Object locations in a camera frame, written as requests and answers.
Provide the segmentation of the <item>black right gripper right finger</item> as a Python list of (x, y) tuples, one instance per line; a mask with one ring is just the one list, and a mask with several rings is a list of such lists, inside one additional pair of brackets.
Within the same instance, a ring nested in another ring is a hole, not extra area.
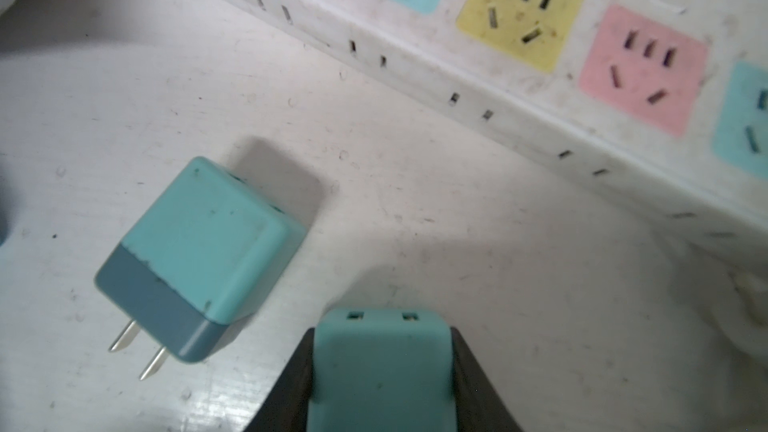
[(522, 432), (468, 343), (456, 327), (452, 342), (452, 390), (459, 432)]

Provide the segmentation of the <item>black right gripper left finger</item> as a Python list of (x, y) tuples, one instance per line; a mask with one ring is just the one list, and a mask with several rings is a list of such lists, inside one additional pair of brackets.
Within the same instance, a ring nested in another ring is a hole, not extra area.
[(309, 328), (244, 432), (305, 432), (313, 387), (315, 328)]

